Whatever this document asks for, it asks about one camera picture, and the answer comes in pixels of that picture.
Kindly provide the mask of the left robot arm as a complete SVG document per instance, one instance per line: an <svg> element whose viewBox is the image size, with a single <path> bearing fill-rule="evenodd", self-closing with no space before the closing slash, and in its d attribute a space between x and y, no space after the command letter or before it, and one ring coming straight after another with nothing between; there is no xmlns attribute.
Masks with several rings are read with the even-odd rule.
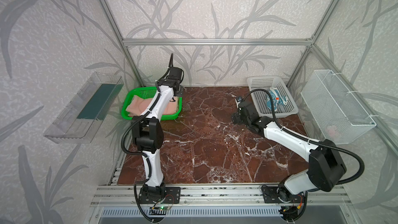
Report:
<svg viewBox="0 0 398 224"><path fill-rule="evenodd" d="M156 94L143 114L134 119L133 143L143 154L145 182L142 194L162 198L165 195L164 175L160 165L160 148L164 132L160 121L167 106L178 96L183 70L169 65L167 72L155 83Z"/></svg>

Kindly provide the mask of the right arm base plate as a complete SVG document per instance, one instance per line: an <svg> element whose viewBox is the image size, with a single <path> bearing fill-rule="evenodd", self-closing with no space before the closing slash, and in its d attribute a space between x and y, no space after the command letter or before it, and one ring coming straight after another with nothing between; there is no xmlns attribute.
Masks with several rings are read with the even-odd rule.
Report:
<svg viewBox="0 0 398 224"><path fill-rule="evenodd" d="M261 192L265 203L286 203L297 204L302 203L304 194L301 192L298 195L291 194L287 189L278 186L262 185Z"/></svg>

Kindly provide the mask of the pink towel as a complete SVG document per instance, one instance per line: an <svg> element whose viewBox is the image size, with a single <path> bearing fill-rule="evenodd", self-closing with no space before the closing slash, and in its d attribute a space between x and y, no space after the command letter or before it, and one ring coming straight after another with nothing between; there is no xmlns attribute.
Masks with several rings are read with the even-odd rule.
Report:
<svg viewBox="0 0 398 224"><path fill-rule="evenodd" d="M153 98L143 99L135 95L130 105L126 108L128 116L129 117L140 116L143 112L146 111L146 108L149 107L149 104L151 103L152 100ZM163 115L172 115L177 113L179 106L178 101L179 97L172 98L169 101L165 111L163 112Z"/></svg>

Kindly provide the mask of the teal patterned towel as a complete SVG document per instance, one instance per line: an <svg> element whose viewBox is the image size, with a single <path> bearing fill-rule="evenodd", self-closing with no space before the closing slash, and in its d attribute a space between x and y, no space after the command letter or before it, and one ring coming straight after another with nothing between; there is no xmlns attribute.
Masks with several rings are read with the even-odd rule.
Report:
<svg viewBox="0 0 398 224"><path fill-rule="evenodd" d="M274 107L274 110L277 110L278 105L286 105L288 103L288 98L280 94L277 88L269 88L268 91L271 97L267 98L266 105L271 110L271 107Z"/></svg>

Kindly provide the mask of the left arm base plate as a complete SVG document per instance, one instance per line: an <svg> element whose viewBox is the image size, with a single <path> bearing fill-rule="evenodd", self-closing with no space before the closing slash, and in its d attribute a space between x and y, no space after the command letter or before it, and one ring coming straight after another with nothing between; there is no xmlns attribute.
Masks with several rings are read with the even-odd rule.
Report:
<svg viewBox="0 0 398 224"><path fill-rule="evenodd" d="M138 195L140 204L155 204L164 202L166 204L178 204L181 197L180 187L159 188L151 192L150 188L141 189Z"/></svg>

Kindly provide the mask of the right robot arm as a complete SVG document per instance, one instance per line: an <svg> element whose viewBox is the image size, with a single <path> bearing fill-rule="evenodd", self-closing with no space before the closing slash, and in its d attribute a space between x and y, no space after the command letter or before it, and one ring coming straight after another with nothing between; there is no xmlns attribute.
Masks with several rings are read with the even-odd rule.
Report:
<svg viewBox="0 0 398 224"><path fill-rule="evenodd" d="M296 132L289 134L288 129L280 128L274 120L260 117L251 102L239 97L236 104L237 113L232 115L233 123L245 125L252 133L283 145L308 162L308 169L280 182L276 190L280 198L313 189L330 192L346 173L346 166L333 142L325 141L332 148L320 146L317 141L311 144L302 140L304 136Z"/></svg>

